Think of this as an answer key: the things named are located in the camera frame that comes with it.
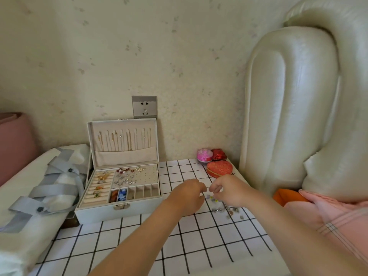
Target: gray ribbon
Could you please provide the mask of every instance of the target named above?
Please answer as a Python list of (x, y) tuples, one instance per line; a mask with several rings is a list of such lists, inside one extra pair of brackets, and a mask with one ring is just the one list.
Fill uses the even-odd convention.
[[(71, 207), (50, 211), (47, 204), (43, 203), (46, 196), (53, 195), (79, 195), (82, 197), (84, 192), (83, 181), (86, 178), (87, 167), (79, 164), (72, 164), (69, 161), (74, 150), (57, 148), (61, 153), (54, 157), (49, 163), (45, 176), (40, 184), (32, 189), (28, 197), (19, 197), (9, 210), (17, 211), (17, 214), (5, 226), (0, 228), (0, 232), (18, 233), (28, 223), (33, 215), (49, 215), (53, 213), (70, 212), (76, 208), (76, 204)], [(67, 174), (74, 178), (76, 185), (55, 184), (61, 174)]]

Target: jewelry box lid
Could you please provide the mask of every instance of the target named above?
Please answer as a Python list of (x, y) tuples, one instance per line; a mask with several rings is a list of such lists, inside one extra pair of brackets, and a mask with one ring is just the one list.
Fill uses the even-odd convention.
[(156, 118), (87, 122), (95, 169), (159, 162)]

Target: pink yoga mat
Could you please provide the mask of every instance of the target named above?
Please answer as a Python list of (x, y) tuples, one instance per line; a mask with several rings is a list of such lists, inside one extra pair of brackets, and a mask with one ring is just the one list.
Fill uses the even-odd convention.
[(40, 154), (24, 113), (0, 113), (0, 186)]

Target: person's right arm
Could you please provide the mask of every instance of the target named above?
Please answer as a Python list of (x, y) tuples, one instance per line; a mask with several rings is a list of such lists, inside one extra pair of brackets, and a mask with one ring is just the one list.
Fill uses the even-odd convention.
[(248, 208), (272, 239), (293, 275), (368, 275), (368, 267), (360, 260), (236, 176), (221, 176), (209, 191), (214, 192), (214, 198), (228, 205)]

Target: outlet plate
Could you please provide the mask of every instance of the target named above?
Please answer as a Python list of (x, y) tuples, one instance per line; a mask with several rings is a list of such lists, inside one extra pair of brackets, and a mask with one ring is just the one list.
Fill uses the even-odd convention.
[(157, 117), (157, 96), (132, 96), (132, 103), (134, 119)]

